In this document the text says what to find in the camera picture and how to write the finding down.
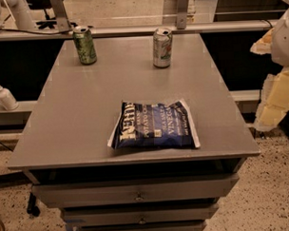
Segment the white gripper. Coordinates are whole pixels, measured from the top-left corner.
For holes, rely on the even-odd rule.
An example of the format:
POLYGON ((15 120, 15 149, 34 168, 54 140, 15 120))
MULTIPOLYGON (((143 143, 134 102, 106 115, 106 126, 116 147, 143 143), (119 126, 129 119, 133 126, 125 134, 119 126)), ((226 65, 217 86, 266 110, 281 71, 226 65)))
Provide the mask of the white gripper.
POLYGON ((272 61, 284 66, 279 74, 269 74, 265 79, 256 111, 254 128, 271 131, 289 111, 289 9, 278 20, 275 29, 262 35, 250 51, 260 55, 271 53, 272 61))

